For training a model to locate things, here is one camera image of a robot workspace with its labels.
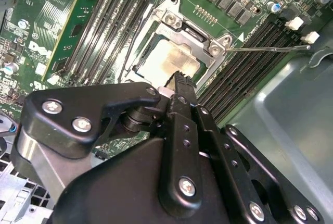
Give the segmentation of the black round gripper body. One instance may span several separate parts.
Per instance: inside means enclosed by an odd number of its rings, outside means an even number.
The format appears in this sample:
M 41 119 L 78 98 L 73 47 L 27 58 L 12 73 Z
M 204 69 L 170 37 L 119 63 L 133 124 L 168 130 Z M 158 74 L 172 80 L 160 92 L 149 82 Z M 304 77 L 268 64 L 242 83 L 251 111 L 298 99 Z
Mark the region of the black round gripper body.
M 208 158 L 200 156 L 203 201 L 189 218 L 176 218 L 160 204 L 158 187 L 164 140 L 131 147 L 74 179 L 62 192 L 53 223 L 244 223 L 223 199 Z

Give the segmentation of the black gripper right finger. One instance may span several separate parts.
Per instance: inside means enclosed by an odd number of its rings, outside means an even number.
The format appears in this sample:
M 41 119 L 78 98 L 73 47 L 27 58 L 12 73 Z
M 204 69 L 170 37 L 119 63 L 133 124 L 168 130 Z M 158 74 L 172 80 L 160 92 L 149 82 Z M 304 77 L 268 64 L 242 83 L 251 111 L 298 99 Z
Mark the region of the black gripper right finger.
M 199 146 L 210 156 L 229 222 L 324 223 L 317 208 L 236 127 L 217 127 L 194 88 L 186 76 L 183 93 L 193 107 Z

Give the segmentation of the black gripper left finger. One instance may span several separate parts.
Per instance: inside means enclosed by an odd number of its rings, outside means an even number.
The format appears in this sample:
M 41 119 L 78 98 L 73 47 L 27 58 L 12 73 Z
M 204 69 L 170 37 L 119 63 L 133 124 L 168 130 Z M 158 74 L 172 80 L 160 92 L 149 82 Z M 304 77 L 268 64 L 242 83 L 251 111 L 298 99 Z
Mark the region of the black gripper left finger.
M 158 198 L 189 218 L 202 204 L 197 125 L 174 73 L 164 96 L 145 82 L 36 91 L 24 101 L 15 148 L 56 204 L 77 177 L 131 147 L 164 140 Z

